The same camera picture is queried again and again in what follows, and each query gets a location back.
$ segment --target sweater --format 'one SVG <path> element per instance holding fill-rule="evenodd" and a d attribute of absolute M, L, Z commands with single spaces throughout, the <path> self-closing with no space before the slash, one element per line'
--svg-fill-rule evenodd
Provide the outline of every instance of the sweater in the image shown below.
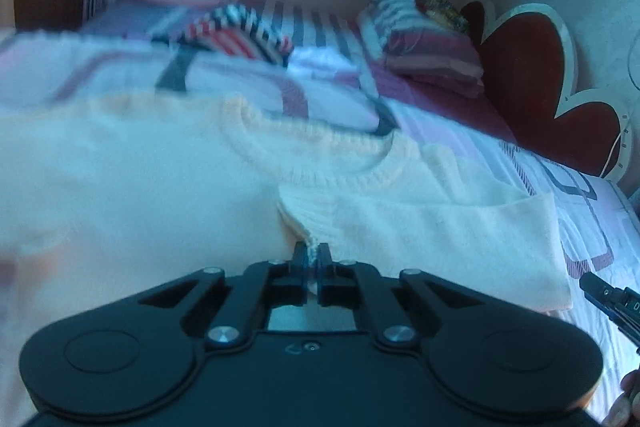
<path fill-rule="evenodd" d="M 17 354 L 40 327 L 204 266 L 288 259 L 300 238 L 383 275 L 420 267 L 540 311 L 571 304 L 552 196 L 399 131 L 118 94 L 0 118 L 0 179 L 0 257 L 17 264 L 2 425 L 29 409 Z"/>

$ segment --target bed sheet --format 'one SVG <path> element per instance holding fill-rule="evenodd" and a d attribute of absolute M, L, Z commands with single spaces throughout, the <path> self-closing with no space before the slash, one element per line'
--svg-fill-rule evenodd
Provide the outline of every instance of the bed sheet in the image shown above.
<path fill-rule="evenodd" d="M 483 133 L 515 142 L 513 133 L 488 99 L 465 99 L 437 86 L 400 78 L 370 60 L 356 21 L 309 10 L 295 4 L 268 0 L 229 0 L 253 8 L 267 23 L 290 35 L 298 47 L 325 46 L 336 49 L 363 72 L 358 87 L 370 96 L 400 100 L 442 115 Z M 80 33 L 130 39 L 165 35 L 176 39 L 184 28 L 205 15 L 209 8 L 164 6 L 142 0 L 121 0 L 85 24 Z"/>
<path fill-rule="evenodd" d="M 604 417 L 618 395 L 620 377 L 637 367 L 631 342 L 578 287 L 578 278 L 587 271 L 618 287 L 640 287 L 640 223 L 609 181 L 582 175 L 398 100 L 383 98 L 381 108 L 380 99 L 372 100 L 362 91 L 296 78 L 264 63 L 194 54 L 142 40 L 45 33 L 5 37 L 0 42 L 0 111 L 123 90 L 173 90 L 190 96 L 235 92 L 276 115 L 325 120 L 367 133 L 384 133 L 385 127 L 388 131 L 397 125 L 417 142 L 444 144 L 532 195 L 553 193 L 574 301 L 572 310 L 557 315 L 587 331 L 604 354 L 603 382 L 590 405 L 596 418 Z M 14 275 L 12 263 L 0 262 L 0 341 Z"/>

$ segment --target white cable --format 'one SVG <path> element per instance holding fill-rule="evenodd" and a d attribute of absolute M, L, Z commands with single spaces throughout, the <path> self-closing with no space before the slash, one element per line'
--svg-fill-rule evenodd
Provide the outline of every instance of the white cable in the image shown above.
<path fill-rule="evenodd" d="M 631 73 L 631 55 L 634 49 L 636 48 L 636 44 L 638 44 L 639 39 L 640 39 L 640 30 L 638 30 L 638 32 L 636 33 L 636 36 L 633 38 L 633 41 L 631 42 L 631 46 L 629 47 L 629 53 L 626 56 L 626 73 L 629 75 L 629 80 L 634 85 L 635 89 L 638 91 L 640 91 L 640 88 L 636 84 L 636 81 L 634 80 L 634 76 Z M 634 116 L 636 109 L 638 108 L 639 102 L 640 102 L 640 97 L 636 99 L 633 110 L 629 114 L 629 118 L 626 120 L 624 129 L 620 130 L 620 132 L 618 133 L 618 136 L 613 141 L 613 146 L 611 146 L 611 150 L 609 151 L 609 156 L 607 156 L 607 161 L 604 163 L 604 166 L 602 167 L 602 171 L 600 172 L 600 176 L 599 176 L 600 178 L 604 176 L 604 172 L 607 170 L 607 166 L 609 165 L 609 162 L 611 162 L 611 157 L 613 156 L 613 152 L 616 150 L 616 146 L 618 145 L 618 142 L 620 141 L 620 139 L 622 139 L 622 134 L 625 133 L 625 131 L 628 130 L 629 126 L 631 125 L 631 118 Z"/>

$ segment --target ribbed neckline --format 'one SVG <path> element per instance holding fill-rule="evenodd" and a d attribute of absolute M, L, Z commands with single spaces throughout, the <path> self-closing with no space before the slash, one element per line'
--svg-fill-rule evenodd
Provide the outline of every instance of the ribbed neckline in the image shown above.
<path fill-rule="evenodd" d="M 222 106 L 222 124 L 226 137 L 236 152 L 249 160 L 256 168 L 276 177 L 278 182 L 308 188 L 343 188 L 368 191 L 393 183 L 401 174 L 409 157 L 418 157 L 415 142 L 394 131 L 384 138 L 361 133 L 350 133 L 331 128 L 322 122 L 310 122 L 296 118 L 272 119 L 254 108 L 243 97 L 225 99 Z M 269 151 L 258 143 L 254 133 L 266 131 L 284 138 L 317 142 L 327 147 L 349 147 L 363 154 L 382 156 L 373 167 L 353 173 L 315 171 L 287 162 L 276 151 Z"/>

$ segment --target heart-shaped headboard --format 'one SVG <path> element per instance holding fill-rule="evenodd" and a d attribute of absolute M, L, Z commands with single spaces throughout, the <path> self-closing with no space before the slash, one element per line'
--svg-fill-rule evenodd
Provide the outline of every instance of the heart-shaped headboard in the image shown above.
<path fill-rule="evenodd" d="M 628 168 L 633 144 L 625 104 L 608 90 L 576 92 L 573 39 L 547 4 L 517 6 L 495 20 L 487 1 L 462 9 L 484 67 L 487 98 L 518 143 L 569 167 L 617 182 Z"/>

